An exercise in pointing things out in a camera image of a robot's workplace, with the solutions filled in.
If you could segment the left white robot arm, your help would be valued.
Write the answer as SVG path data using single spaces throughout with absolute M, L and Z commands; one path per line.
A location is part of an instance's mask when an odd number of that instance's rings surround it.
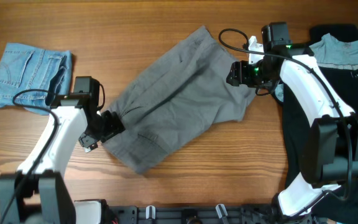
M 103 85 L 76 77 L 74 90 L 55 95 L 36 146 L 14 173 L 0 175 L 0 223 L 118 223 L 105 200 L 74 202 L 63 176 L 75 145 L 96 149 L 125 130 L 115 112 L 102 111 Z

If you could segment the grey shorts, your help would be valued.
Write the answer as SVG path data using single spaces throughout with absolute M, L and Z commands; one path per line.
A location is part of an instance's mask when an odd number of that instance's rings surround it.
M 114 100 L 125 130 L 103 143 L 138 174 L 214 123 L 241 121 L 255 90 L 226 82 L 236 58 L 201 26 L 147 67 Z

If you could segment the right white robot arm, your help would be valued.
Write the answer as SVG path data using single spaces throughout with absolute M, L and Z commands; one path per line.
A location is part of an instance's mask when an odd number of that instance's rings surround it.
M 254 88 L 259 96 L 273 94 L 283 82 L 308 119 L 300 173 L 275 197 L 268 213 L 274 222 L 295 222 L 340 187 L 344 194 L 339 199 L 349 198 L 352 182 L 358 179 L 358 119 L 321 73 L 313 51 L 291 41 L 286 22 L 270 23 L 261 32 L 261 44 L 247 38 L 242 51 L 249 58 L 234 62 L 226 81 Z

